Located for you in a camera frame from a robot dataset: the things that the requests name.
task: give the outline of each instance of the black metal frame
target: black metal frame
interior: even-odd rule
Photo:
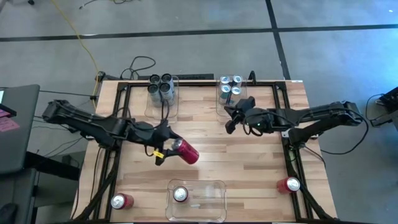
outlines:
[[[290,108],[290,103],[289,103],[289,99],[288,99],[288,95],[287,95],[287,89],[286,89],[285,82],[256,81],[254,72],[252,72],[249,79],[252,79],[252,81],[247,82],[247,86],[269,86],[272,88],[272,92],[274,95],[274,101],[275,101],[275,108],[281,108],[280,101],[279,101],[279,93],[278,93],[278,90],[280,90],[282,92],[282,96],[284,99],[285,108]],[[148,85],[148,83],[119,82],[116,97],[115,97],[113,112],[115,113],[119,109],[120,104],[121,104],[122,93],[125,92],[125,98],[124,98],[124,103],[123,103],[124,109],[122,109],[122,117],[127,117],[127,108],[129,107],[129,101],[130,101],[130,95],[131,95],[132,88],[134,86],[135,87],[143,87],[143,86],[147,86],[147,85]],[[214,86],[215,87],[216,80],[207,81],[207,82],[180,82],[179,86]],[[294,168],[293,168],[293,166],[289,166],[289,164],[291,164],[290,156],[289,156],[289,151],[290,151],[289,143],[286,141],[286,139],[284,139],[282,137],[281,137],[281,139],[282,139],[282,145],[283,145],[283,150],[284,150],[287,174],[289,176],[293,176],[295,173]],[[119,149],[121,148],[121,144],[122,144],[122,141],[118,141]],[[116,150],[114,153],[115,153],[115,155],[114,155],[113,162],[116,163],[116,165],[117,165],[116,168],[118,169],[121,151]],[[297,151],[295,151],[294,153],[295,153],[295,158],[296,158],[295,163],[296,163],[297,170],[298,170],[298,173],[297,173],[298,177],[303,182],[304,185],[307,185],[307,183],[305,181],[305,174],[304,174],[304,169],[303,169],[303,164],[302,164],[302,160],[300,157],[300,153]],[[101,170],[101,176],[100,176],[100,180],[99,180],[98,189],[104,183],[110,162],[111,162],[111,151],[106,151],[104,160],[103,160],[103,166],[102,166],[102,170]],[[110,222],[111,211],[112,211],[110,201],[111,201],[111,198],[114,194],[114,190],[116,187],[116,178],[117,177],[115,177],[113,179],[113,181],[110,183],[110,186],[109,186],[109,194],[108,194],[108,198],[107,198],[108,202],[106,204],[106,213],[105,213],[105,218],[101,219],[102,221]],[[300,213],[299,200],[298,200],[297,194],[293,193],[293,194],[291,194],[291,197],[292,197],[292,205],[293,205],[293,210],[294,210],[296,221],[303,220],[301,213]],[[305,204],[307,218],[313,219],[312,209],[311,209],[311,206],[310,206],[308,200],[303,197],[303,201]],[[88,222],[96,222],[99,220],[101,203],[102,203],[102,200],[100,200],[99,203],[96,205],[96,208],[95,208],[94,214],[93,214],[93,218],[92,218],[92,220],[90,220]]]

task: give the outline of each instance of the can lid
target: can lid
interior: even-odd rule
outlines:
[[[221,91],[224,93],[227,93],[227,92],[231,91],[231,87],[228,84],[222,85]]]
[[[160,77],[156,74],[153,74],[149,77],[149,81],[151,83],[158,83],[160,81]]]
[[[241,83],[241,82],[242,82],[242,76],[240,76],[240,75],[234,75],[234,82],[236,82],[236,83]]]
[[[223,75],[222,77],[220,77],[220,81],[221,83],[229,83],[229,76]]]
[[[124,197],[123,197],[123,195],[119,195],[119,194],[115,195],[112,198],[111,205],[112,205],[113,208],[116,208],[116,209],[121,208],[124,205]]]
[[[158,89],[159,89],[159,87],[157,87],[157,85],[155,85],[155,84],[150,84],[148,86],[149,93],[156,93]]]
[[[181,144],[182,144],[182,138],[176,139],[176,140],[173,142],[173,144],[172,144],[172,149],[173,149],[173,150],[179,149],[179,147],[181,146]]]
[[[174,189],[173,197],[176,201],[181,202],[187,198],[187,189],[185,187],[176,187]]]
[[[167,92],[170,90],[170,85],[168,83],[163,83],[160,85],[160,90],[162,92]]]
[[[298,191],[300,189],[300,182],[295,177],[287,179],[286,185],[291,191]]]
[[[232,87],[232,94],[235,95],[241,94],[241,89],[239,87]]]
[[[172,76],[168,73],[162,75],[163,82],[169,82],[169,81],[171,81],[171,79],[172,79]]]

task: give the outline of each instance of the gray floor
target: gray floor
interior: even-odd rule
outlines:
[[[99,0],[83,9],[78,9],[84,3],[81,0],[58,2],[81,34],[271,27],[263,0],[142,0],[123,5]],[[398,2],[392,0],[278,0],[272,5],[278,27],[398,23]],[[73,35],[50,1],[36,0],[36,5],[30,6],[14,0],[14,4],[4,6],[0,37],[41,35]],[[304,80],[310,106],[349,100],[364,111],[369,96],[398,85],[398,29],[289,32],[280,37],[290,76]],[[96,39],[85,40],[85,44],[99,69],[112,75],[128,67],[133,57],[146,55],[155,58],[157,65],[142,75],[247,75],[255,70],[261,79],[283,79],[271,33]],[[139,61],[137,68],[148,63]],[[43,90],[84,94],[91,94],[95,76],[90,58],[76,40],[0,42],[0,71],[0,86],[38,83]],[[40,115],[54,98],[92,110],[87,98],[41,93],[36,114]],[[372,104],[369,112],[377,116],[383,110]],[[359,140],[363,131],[364,125],[331,130],[320,137],[321,148],[343,152]],[[371,128],[365,142],[351,154],[323,154],[342,220],[396,223],[397,136],[395,128],[387,124]],[[29,150],[40,149],[39,153],[45,154],[75,138],[78,135],[65,131],[35,128]],[[67,153],[84,151],[85,146],[81,141]],[[45,208],[47,211],[39,212],[38,223],[58,220],[62,214],[66,220],[71,206]]]

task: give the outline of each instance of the wooden table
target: wooden table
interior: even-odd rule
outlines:
[[[308,108],[302,82],[286,82],[293,109]],[[112,113],[118,82],[103,83],[96,112]],[[171,119],[172,129],[185,138],[200,153],[199,161],[190,166],[179,157],[170,157],[155,166],[154,157],[147,157],[144,146],[124,142],[116,182],[116,192],[131,194],[135,204],[131,210],[113,210],[112,222],[167,222],[165,204],[167,184],[171,179],[222,180],[227,186],[228,214],[226,222],[294,221],[290,195],[276,191],[276,182],[287,176],[280,133],[262,137],[247,136],[237,126],[227,134],[224,123],[216,114],[215,87],[180,87],[178,116]],[[256,106],[275,108],[271,88],[248,87],[248,95],[255,97]],[[153,121],[145,117],[146,87],[133,87],[130,99],[132,116],[137,120]],[[320,153],[317,141],[307,146]],[[100,152],[94,191],[98,188],[104,149]],[[80,198],[76,214],[90,201],[93,171],[98,145],[90,142],[80,177]],[[318,203],[331,216],[336,216],[333,199],[322,161],[311,153],[300,151],[308,188]],[[300,199],[300,209],[305,209]],[[101,215],[108,193],[105,192]]]

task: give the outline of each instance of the soda can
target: soda can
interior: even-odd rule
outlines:
[[[162,98],[160,97],[159,87],[156,84],[148,86],[148,94],[154,106],[162,106]]]
[[[176,202],[186,201],[188,198],[188,190],[182,186],[174,188],[173,198]]]
[[[231,79],[227,75],[223,75],[222,77],[220,77],[220,82],[222,84],[229,84],[230,81],[231,81]]]
[[[173,142],[172,149],[178,151],[181,159],[187,164],[194,164],[199,160],[199,152],[182,138],[178,138]]]
[[[230,85],[224,84],[224,85],[220,86],[220,97],[218,99],[218,102],[221,105],[225,105],[226,104],[226,102],[228,101],[228,97],[229,97],[230,92],[231,92],[231,86]]]
[[[234,86],[234,87],[232,87],[231,92],[232,92],[232,95],[231,95],[231,100],[229,101],[229,104],[233,105],[241,99],[242,89],[240,89],[240,87]]]
[[[173,93],[174,93],[174,82],[173,82],[173,77],[166,73],[162,75],[162,83],[167,83],[170,85],[170,88],[172,89]]]
[[[173,91],[168,83],[162,83],[160,85],[160,94],[162,95],[163,100],[167,100],[167,102],[169,102],[169,106],[174,104]]]
[[[276,183],[276,189],[282,194],[289,194],[300,189],[300,181],[295,177],[286,177]]]
[[[155,84],[155,85],[160,85],[160,77],[156,74],[151,75],[149,77],[149,83]]]
[[[116,194],[111,200],[111,205],[114,209],[129,209],[134,205],[134,198],[128,194]]]
[[[234,75],[232,78],[232,86],[241,87],[242,85],[242,76]]]

